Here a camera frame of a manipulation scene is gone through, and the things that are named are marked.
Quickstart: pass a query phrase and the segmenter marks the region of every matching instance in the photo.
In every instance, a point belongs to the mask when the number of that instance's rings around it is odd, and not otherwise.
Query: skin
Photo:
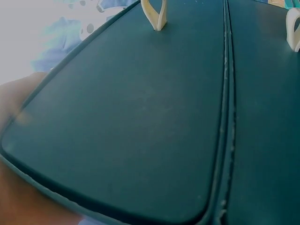
[[[0,86],[0,132],[44,76],[34,73]],[[77,225],[81,219],[43,196],[0,160],[1,225]]]

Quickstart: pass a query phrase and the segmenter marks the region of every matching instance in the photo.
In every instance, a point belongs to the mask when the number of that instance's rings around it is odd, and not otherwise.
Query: dark green surfboard
[[[151,1],[159,10],[161,1]],[[1,135],[2,160],[107,224],[299,224],[300,55],[286,10],[140,2],[74,49]]]

